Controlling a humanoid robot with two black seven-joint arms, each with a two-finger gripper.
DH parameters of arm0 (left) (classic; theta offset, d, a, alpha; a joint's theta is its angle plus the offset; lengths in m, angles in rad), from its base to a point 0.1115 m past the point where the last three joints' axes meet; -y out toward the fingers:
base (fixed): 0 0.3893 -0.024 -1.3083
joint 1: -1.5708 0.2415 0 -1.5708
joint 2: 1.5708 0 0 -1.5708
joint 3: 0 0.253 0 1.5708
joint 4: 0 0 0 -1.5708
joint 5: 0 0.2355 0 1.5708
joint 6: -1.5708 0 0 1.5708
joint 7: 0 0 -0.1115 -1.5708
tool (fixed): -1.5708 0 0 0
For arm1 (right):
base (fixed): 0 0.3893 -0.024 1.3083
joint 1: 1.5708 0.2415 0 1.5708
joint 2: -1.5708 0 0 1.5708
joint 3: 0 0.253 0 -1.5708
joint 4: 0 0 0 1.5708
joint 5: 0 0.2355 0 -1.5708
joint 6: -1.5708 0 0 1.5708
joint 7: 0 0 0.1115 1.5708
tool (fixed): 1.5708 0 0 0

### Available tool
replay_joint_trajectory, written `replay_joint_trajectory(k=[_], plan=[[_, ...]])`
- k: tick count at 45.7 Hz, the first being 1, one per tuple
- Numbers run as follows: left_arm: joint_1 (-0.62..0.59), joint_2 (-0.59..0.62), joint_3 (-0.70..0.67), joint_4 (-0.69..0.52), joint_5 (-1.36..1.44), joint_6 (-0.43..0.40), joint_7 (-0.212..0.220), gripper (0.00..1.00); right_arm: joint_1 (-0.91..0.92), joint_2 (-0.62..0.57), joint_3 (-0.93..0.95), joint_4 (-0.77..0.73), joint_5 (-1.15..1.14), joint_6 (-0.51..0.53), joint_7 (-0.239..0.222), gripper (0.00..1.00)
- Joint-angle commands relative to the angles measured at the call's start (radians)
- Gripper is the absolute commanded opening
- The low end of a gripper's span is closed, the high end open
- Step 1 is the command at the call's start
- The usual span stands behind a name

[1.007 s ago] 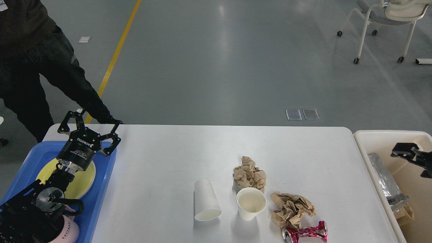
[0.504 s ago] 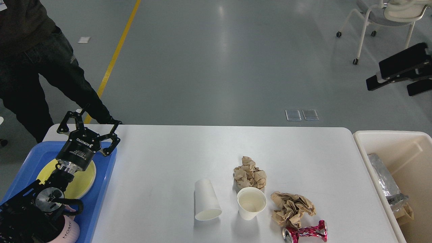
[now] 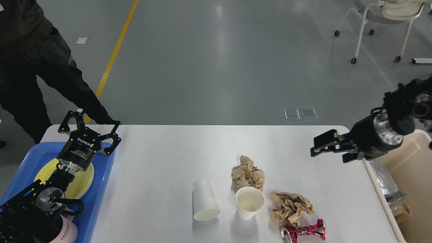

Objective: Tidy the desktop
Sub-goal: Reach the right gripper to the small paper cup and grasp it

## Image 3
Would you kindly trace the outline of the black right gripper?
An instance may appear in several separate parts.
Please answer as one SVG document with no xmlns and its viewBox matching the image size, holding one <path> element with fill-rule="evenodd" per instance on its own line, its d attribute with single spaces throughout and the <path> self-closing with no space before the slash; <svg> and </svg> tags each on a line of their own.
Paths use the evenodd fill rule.
<svg viewBox="0 0 432 243">
<path fill-rule="evenodd" d="M 387 152 L 399 148 L 403 135 L 398 134 L 390 125 L 387 113 L 373 113 L 355 123 L 348 134 L 338 134 L 336 129 L 330 129 L 313 138 L 310 148 L 311 157 L 322 153 L 353 152 L 342 155 L 343 163 L 355 160 L 373 160 Z"/>
</svg>

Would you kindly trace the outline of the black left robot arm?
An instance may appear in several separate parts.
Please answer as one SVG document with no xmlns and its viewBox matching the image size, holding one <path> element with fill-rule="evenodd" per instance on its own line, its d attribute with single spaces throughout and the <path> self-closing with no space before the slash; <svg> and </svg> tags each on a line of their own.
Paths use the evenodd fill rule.
<svg viewBox="0 0 432 243">
<path fill-rule="evenodd" d="M 113 129 L 100 134 L 85 125 L 85 110 L 69 111 L 58 128 L 69 135 L 56 157 L 50 177 L 35 180 L 1 205 L 2 243 L 74 243 L 79 230 L 74 216 L 84 212 L 84 202 L 66 192 L 85 172 L 97 152 L 110 156 L 121 142 L 117 129 L 121 122 L 112 120 Z"/>
</svg>

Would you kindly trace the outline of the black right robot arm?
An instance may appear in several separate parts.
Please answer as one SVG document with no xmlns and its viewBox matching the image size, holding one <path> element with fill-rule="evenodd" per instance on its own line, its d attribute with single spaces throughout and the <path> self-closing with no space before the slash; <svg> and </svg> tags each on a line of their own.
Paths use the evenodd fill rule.
<svg viewBox="0 0 432 243">
<path fill-rule="evenodd" d="M 314 138 L 310 155 L 343 153 L 344 163 L 354 160 L 373 160 L 399 148 L 404 136 L 415 130 L 414 119 L 431 131 L 431 78 L 414 79 L 398 84 L 393 92 L 386 92 L 383 104 L 356 122 L 345 134 L 331 129 Z"/>
</svg>

